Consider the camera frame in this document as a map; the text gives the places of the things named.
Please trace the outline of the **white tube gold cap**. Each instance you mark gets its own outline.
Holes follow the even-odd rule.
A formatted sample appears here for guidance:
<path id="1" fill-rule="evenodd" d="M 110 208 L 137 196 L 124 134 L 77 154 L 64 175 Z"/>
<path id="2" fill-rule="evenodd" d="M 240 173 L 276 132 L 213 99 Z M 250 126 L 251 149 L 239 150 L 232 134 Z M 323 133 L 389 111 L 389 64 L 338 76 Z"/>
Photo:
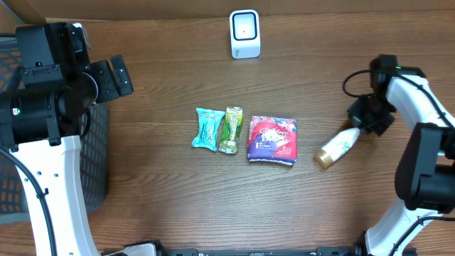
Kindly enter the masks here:
<path id="1" fill-rule="evenodd" d="M 339 132 L 322 146 L 314 155 L 314 160 L 322 169 L 326 170 L 354 146 L 359 136 L 360 129 L 356 127 Z"/>

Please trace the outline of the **mint green tissue pack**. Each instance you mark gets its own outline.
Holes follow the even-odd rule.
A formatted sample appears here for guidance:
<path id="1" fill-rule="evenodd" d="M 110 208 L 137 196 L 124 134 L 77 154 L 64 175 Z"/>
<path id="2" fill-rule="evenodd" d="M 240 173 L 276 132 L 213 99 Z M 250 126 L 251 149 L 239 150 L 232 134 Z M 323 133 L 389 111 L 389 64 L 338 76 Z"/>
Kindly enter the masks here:
<path id="1" fill-rule="evenodd" d="M 225 116 L 225 112 L 201 107 L 197 107 L 196 112 L 198 115 L 198 135 L 193 139 L 192 146 L 216 151 L 218 129 Z"/>

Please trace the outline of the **purple red liner pack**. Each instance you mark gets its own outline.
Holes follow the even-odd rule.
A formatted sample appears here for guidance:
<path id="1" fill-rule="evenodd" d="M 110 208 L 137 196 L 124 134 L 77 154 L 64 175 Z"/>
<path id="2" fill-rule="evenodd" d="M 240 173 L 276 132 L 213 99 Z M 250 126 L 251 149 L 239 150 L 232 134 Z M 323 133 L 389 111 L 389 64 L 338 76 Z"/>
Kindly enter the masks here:
<path id="1" fill-rule="evenodd" d="M 292 166 L 297 160 L 296 120 L 252 116 L 247 158 L 249 162 L 264 161 Z"/>

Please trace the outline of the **green yellow snack packet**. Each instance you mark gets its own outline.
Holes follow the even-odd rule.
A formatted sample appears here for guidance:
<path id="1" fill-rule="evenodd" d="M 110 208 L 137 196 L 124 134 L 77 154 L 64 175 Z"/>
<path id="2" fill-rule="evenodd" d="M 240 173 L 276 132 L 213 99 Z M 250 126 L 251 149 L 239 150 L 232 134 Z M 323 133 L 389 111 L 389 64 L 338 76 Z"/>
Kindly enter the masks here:
<path id="1" fill-rule="evenodd" d="M 236 154 L 243 123 L 241 107 L 227 107 L 221 134 L 219 151 L 225 154 Z"/>

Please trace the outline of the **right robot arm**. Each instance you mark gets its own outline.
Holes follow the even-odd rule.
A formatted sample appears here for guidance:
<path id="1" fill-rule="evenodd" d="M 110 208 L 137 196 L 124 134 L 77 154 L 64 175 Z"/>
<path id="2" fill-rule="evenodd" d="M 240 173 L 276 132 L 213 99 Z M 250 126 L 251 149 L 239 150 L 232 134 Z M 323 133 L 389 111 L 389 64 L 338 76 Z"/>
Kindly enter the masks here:
<path id="1" fill-rule="evenodd" d="M 352 255 L 416 255 L 407 245 L 433 220 L 450 222 L 454 209 L 454 117 L 438 101 L 420 68 L 400 66 L 394 55 L 374 58 L 366 73 L 372 92 L 356 95 L 350 123 L 382 135 L 397 112 L 411 136 L 395 171 L 394 203 L 366 230 Z"/>

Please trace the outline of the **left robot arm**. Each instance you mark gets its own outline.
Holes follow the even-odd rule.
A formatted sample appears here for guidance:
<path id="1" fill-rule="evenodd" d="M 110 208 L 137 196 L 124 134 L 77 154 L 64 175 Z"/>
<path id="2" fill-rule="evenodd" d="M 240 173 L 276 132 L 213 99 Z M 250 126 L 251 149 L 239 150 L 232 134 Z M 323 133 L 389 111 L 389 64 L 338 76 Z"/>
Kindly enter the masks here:
<path id="1" fill-rule="evenodd" d="M 80 23 L 18 27 L 22 63 L 1 94 L 1 153 L 21 177 L 38 255 L 96 255 L 80 178 L 80 118 L 133 93 L 123 57 L 90 61 Z"/>

